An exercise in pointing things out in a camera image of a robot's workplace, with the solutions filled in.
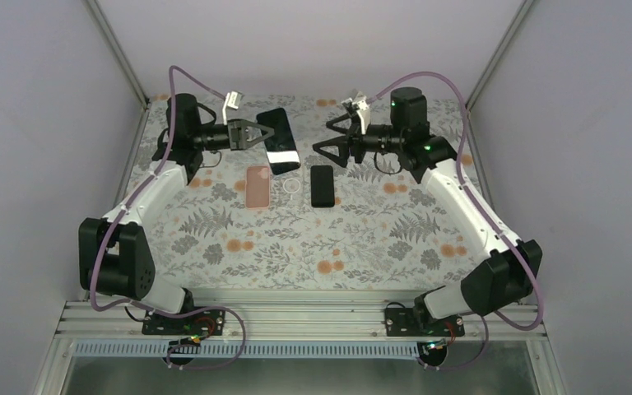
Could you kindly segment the black phone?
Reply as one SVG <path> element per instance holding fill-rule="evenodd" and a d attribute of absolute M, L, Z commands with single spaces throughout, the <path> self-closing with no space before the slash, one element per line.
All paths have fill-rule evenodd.
<path fill-rule="evenodd" d="M 310 169 L 311 206 L 330 208 L 335 206 L 333 167 L 314 165 Z"/>
<path fill-rule="evenodd" d="M 286 174 L 301 167 L 301 160 L 290 127 L 287 112 L 276 108 L 257 114 L 258 124 L 273 129 L 274 134 L 264 141 L 269 167 L 273 175 Z"/>

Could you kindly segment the pink phone case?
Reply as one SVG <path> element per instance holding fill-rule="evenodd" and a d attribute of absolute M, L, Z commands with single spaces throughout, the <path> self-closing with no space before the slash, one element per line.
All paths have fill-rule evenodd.
<path fill-rule="evenodd" d="M 246 170 L 244 205 L 248 209 L 266 209 L 271 200 L 269 166 L 249 166 Z"/>

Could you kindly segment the clear phone case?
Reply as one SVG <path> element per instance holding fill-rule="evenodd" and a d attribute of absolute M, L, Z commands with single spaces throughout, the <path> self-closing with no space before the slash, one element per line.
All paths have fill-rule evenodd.
<path fill-rule="evenodd" d="M 303 167 L 276 177 L 276 204 L 279 208 L 298 209 L 304 202 Z"/>

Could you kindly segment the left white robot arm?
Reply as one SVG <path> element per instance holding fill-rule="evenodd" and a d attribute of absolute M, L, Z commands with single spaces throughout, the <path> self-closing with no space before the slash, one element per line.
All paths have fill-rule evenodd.
<path fill-rule="evenodd" d="M 162 315 L 172 331 L 184 333 L 196 322 L 192 293 L 157 276 L 144 227 L 189 185 L 205 152 L 245 151 L 272 137 L 274 130 L 247 119 L 220 121 L 188 93 L 168 99 L 166 122 L 144 180 L 105 215 L 80 224 L 79 279 L 93 309 L 132 304 Z"/>

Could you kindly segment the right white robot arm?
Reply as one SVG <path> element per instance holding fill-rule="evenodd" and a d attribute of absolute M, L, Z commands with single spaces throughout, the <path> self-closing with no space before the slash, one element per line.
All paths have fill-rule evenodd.
<path fill-rule="evenodd" d="M 536 288 L 542 251 L 535 240 L 524 241 L 490 208 L 458 162 L 458 153 L 444 137 L 430 131 L 427 100 L 415 87 L 390 94 L 390 122 L 374 124 L 364 94 L 342 101 L 345 113 L 327 121 L 339 137 L 313 149 L 345 167 L 360 163 L 366 153 L 397 156 L 403 170 L 440 202 L 467 241 L 476 267 L 463 279 L 414 300 L 412 322 L 432 335 L 452 316 L 485 317 L 529 296 Z"/>

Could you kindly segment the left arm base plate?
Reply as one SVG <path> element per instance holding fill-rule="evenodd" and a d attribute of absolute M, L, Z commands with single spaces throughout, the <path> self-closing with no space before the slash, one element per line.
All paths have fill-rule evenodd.
<path fill-rule="evenodd" d="M 225 312 L 219 309 L 211 309 L 187 318 L 169 318 L 147 313 L 142 324 L 142 334 L 181 337 L 220 336 L 223 332 L 224 321 Z"/>

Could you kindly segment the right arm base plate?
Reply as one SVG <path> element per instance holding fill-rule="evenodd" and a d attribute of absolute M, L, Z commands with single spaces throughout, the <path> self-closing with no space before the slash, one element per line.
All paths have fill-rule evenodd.
<path fill-rule="evenodd" d="M 462 337 L 465 328 L 461 316 L 432 318 L 424 306 L 406 307 L 388 303 L 384 310 L 384 326 L 388 337 Z"/>

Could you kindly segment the aluminium mounting rail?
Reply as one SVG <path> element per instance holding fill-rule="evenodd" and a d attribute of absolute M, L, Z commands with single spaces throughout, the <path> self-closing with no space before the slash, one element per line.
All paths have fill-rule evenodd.
<path fill-rule="evenodd" d="M 200 306 L 233 309 L 255 341 L 375 341 L 385 337 L 384 306 L 410 304 L 415 290 L 210 290 L 193 292 Z M 55 330 L 60 339 L 142 337 L 142 325 L 121 307 L 97 312 L 68 301 Z"/>

